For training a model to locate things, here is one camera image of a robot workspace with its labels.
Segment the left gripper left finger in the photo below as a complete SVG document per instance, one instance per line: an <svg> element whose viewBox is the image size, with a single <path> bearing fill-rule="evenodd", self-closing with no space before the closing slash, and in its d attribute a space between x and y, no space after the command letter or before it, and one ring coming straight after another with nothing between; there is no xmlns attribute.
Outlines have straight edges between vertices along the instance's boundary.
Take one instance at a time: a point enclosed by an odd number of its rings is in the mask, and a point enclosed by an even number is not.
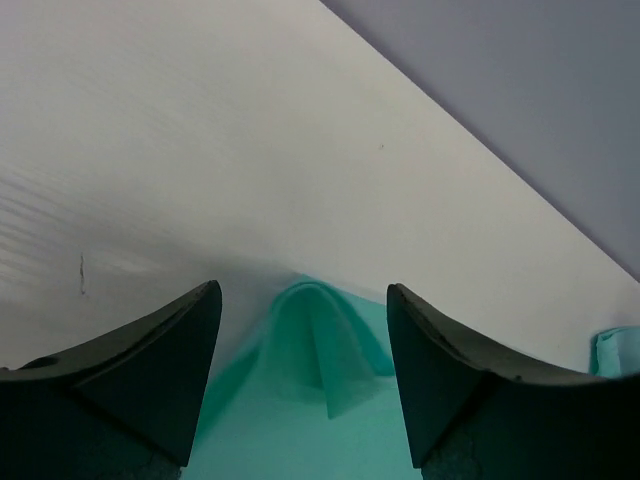
<svg viewBox="0 0 640 480"><path fill-rule="evenodd" d="M4 479L177 479L222 310L218 282L78 346L1 371Z"/></svg>

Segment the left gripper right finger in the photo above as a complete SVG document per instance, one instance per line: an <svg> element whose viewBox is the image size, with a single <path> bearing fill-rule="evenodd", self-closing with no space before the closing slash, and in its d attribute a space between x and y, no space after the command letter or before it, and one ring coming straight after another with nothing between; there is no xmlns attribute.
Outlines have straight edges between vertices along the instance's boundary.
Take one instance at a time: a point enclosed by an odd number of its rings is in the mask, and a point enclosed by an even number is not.
<svg viewBox="0 0 640 480"><path fill-rule="evenodd" d="M522 354L401 284L387 324L411 462L426 479L635 479L639 378Z"/></svg>

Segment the teal green t-shirt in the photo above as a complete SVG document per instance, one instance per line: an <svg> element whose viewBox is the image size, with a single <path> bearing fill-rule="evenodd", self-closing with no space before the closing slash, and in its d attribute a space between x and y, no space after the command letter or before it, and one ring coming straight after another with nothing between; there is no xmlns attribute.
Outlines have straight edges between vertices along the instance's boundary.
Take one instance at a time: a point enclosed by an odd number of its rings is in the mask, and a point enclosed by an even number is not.
<svg viewBox="0 0 640 480"><path fill-rule="evenodd" d="M639 378L639 330L590 341L590 374ZM210 385L188 479L426 479L414 468L384 304L305 281Z"/></svg>

